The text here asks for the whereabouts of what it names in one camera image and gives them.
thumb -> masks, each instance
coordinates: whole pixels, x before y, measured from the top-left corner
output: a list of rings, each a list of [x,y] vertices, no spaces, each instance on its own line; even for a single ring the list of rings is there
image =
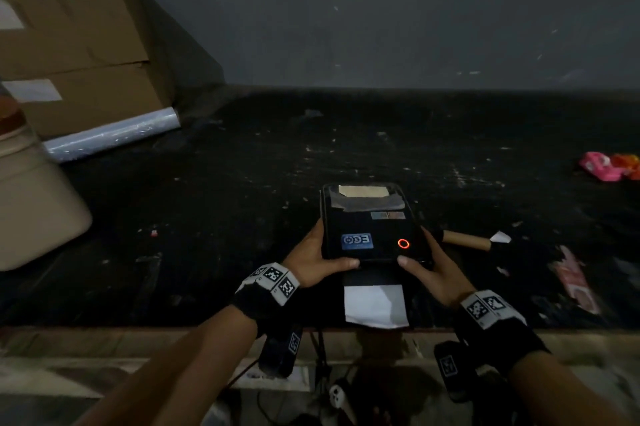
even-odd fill
[[[406,256],[398,256],[398,264],[400,264],[400,267],[404,268],[405,271],[418,278],[431,293],[433,293],[440,284],[440,276],[433,271],[423,268],[418,261],[407,258]]]
[[[348,271],[349,269],[356,269],[358,266],[360,266],[360,260],[354,258],[326,260],[324,262],[324,276],[326,277],[340,271]]]

hand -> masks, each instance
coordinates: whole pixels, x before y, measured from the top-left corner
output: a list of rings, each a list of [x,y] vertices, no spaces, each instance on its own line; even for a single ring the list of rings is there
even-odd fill
[[[322,259],[323,236],[324,225],[322,219],[318,219],[309,234],[282,262],[282,265],[298,278],[302,288],[317,285],[330,274],[354,269],[360,265],[359,260],[352,258]]]
[[[460,271],[458,265],[445,254],[431,233],[424,227],[422,231],[427,237],[435,262],[433,271],[423,268],[418,261],[406,256],[398,256],[398,264],[418,278],[440,303],[450,308],[457,308],[460,302],[475,293],[476,289]]]

black wrist strap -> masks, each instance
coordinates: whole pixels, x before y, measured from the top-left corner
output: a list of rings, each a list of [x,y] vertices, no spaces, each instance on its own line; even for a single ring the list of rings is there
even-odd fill
[[[265,264],[244,279],[231,304],[258,323],[260,337],[268,321],[279,316],[299,287],[300,283],[287,268],[278,263]]]
[[[462,301],[454,316],[454,329],[477,365],[492,365],[505,377],[525,355],[548,352],[524,317],[491,290],[476,292]]]

beige container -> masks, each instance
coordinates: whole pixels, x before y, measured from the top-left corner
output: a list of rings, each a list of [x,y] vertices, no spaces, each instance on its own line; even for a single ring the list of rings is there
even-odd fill
[[[0,271],[17,268],[84,233],[91,214],[28,126],[0,95]]]

black table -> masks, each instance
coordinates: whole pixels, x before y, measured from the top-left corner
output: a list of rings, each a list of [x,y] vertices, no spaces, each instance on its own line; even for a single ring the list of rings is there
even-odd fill
[[[513,238],[489,253],[449,252],[476,287],[499,292],[533,326],[640,327],[629,275],[629,266],[640,270],[640,182],[601,183],[575,164],[585,151],[640,153],[637,104],[292,90],[256,92],[214,112],[214,100],[184,109],[179,131],[64,165],[93,227],[0,274],[3,325],[196,325],[308,232],[322,184],[395,181],[427,227]],[[586,264],[601,315],[567,298],[550,270],[560,244]],[[339,277],[295,303],[305,325],[347,326]],[[451,325],[425,290],[408,313],[417,328]]]

